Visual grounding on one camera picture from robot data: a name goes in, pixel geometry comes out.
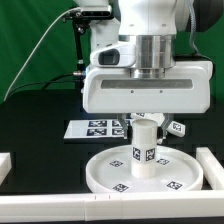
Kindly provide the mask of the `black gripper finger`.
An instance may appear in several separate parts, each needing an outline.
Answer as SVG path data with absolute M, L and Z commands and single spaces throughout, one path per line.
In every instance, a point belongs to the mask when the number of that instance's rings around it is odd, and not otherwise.
M 124 132 L 124 138 L 127 139 L 129 136 L 129 126 L 126 123 L 126 115 L 125 114 L 118 114 L 117 119 L 123 129 Z
M 160 119 L 161 124 L 158 126 L 157 135 L 159 139 L 164 140 L 167 135 L 167 129 L 174 119 L 174 115 L 171 113 L 162 113 Z

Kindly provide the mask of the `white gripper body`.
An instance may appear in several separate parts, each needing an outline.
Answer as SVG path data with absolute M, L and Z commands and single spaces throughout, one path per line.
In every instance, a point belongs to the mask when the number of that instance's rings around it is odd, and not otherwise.
M 204 113 L 210 106 L 211 61 L 178 61 L 163 78 L 131 78 L 126 68 L 94 68 L 85 79 L 88 113 Z

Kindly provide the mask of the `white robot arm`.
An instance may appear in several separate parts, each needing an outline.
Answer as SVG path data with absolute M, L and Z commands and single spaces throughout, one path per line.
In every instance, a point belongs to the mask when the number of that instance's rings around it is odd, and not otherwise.
M 83 90 L 88 113 L 144 113 L 165 131 L 171 116 L 210 106 L 213 63 L 195 54 L 177 61 L 176 32 L 194 18 L 192 0 L 118 0 L 118 41 L 90 54 Z

